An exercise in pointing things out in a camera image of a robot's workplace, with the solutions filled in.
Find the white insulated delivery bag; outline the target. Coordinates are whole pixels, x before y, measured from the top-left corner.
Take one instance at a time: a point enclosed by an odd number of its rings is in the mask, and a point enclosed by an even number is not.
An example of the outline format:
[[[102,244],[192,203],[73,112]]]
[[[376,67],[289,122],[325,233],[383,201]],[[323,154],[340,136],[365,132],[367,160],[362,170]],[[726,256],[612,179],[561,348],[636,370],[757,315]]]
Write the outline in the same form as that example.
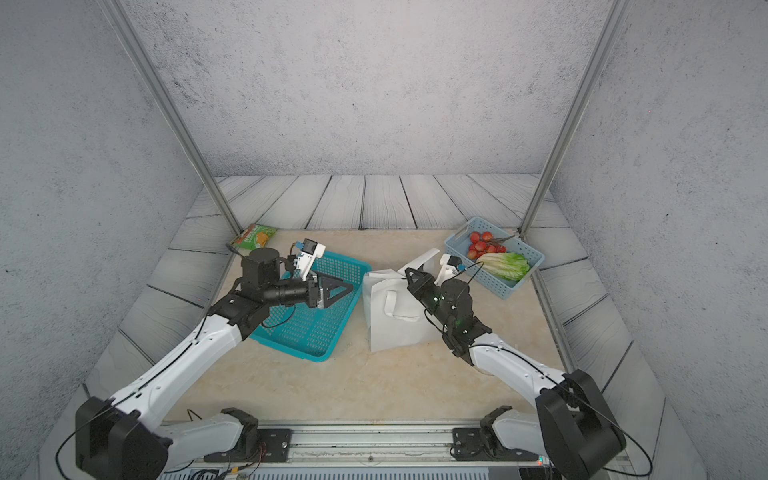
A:
[[[367,272],[363,303],[371,352],[435,342],[441,333],[426,318],[424,307],[408,291],[405,269],[421,269],[435,279],[443,254],[432,248],[399,270]]]

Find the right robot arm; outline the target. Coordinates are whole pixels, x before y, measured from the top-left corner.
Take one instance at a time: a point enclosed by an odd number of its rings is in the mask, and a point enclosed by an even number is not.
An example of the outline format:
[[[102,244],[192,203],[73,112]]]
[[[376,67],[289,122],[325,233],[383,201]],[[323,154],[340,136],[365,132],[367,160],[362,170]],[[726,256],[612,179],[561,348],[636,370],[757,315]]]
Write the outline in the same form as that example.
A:
[[[550,368],[483,324],[474,314],[470,286],[459,276],[438,281],[412,267],[404,274],[408,291],[449,350],[502,381],[535,409],[534,416],[525,416],[502,406],[486,415],[480,426],[484,455],[536,453],[566,479],[591,479],[636,441],[618,424],[588,373]]]

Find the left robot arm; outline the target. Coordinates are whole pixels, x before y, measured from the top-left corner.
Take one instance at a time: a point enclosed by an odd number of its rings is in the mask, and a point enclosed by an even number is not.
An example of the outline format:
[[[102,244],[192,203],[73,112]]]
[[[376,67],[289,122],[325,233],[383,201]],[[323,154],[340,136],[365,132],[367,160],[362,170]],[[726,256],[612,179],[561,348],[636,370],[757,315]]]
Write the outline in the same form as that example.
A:
[[[242,257],[241,276],[185,339],[111,397],[92,396],[77,409],[68,438],[75,466],[95,479],[157,479],[206,455],[233,463],[259,461],[258,421],[240,409],[177,426],[162,422],[211,366],[269,318],[272,308],[327,309],[353,292],[352,284],[313,270],[324,253],[324,245],[306,239],[286,257],[273,248]]]

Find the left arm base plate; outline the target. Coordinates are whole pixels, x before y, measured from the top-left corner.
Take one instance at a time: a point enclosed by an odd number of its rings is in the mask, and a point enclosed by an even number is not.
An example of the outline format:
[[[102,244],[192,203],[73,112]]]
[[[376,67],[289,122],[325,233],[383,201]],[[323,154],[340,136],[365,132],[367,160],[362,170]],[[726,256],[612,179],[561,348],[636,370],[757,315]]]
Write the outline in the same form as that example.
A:
[[[203,457],[205,463],[285,463],[293,431],[287,428],[258,428],[243,433],[236,445],[225,452]]]

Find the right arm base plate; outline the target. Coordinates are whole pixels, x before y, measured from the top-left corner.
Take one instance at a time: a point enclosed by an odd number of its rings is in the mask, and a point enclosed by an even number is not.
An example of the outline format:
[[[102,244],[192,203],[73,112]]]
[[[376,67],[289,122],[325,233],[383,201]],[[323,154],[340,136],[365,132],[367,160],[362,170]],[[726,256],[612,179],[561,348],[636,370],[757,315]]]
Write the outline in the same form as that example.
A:
[[[457,461],[522,461],[537,462],[540,456],[525,450],[507,449],[481,427],[458,427],[452,430],[449,453]]]

